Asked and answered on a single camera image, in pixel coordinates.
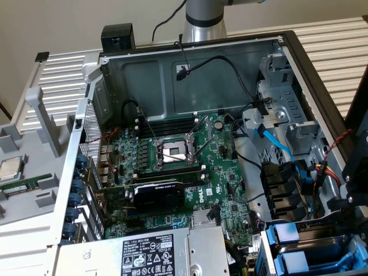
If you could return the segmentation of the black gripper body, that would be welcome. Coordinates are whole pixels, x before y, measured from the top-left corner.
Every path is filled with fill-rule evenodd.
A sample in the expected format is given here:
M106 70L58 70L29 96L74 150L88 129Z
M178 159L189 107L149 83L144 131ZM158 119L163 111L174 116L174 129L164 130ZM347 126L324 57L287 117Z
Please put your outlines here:
M355 160L362 163L364 159L367 159L367 122L361 122L355 137Z

